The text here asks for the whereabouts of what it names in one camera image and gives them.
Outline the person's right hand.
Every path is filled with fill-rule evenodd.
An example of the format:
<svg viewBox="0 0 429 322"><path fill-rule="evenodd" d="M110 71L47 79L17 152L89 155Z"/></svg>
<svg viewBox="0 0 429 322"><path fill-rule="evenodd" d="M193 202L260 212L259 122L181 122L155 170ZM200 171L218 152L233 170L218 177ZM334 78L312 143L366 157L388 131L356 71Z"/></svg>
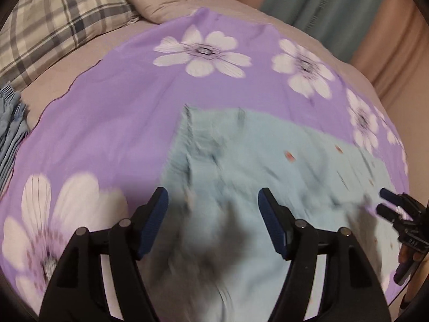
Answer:
<svg viewBox="0 0 429 322"><path fill-rule="evenodd" d="M402 276L405 276L415 262L426 261L426 256L426 254L419 253L409 246L402 244L398 254L398 272Z"/></svg>

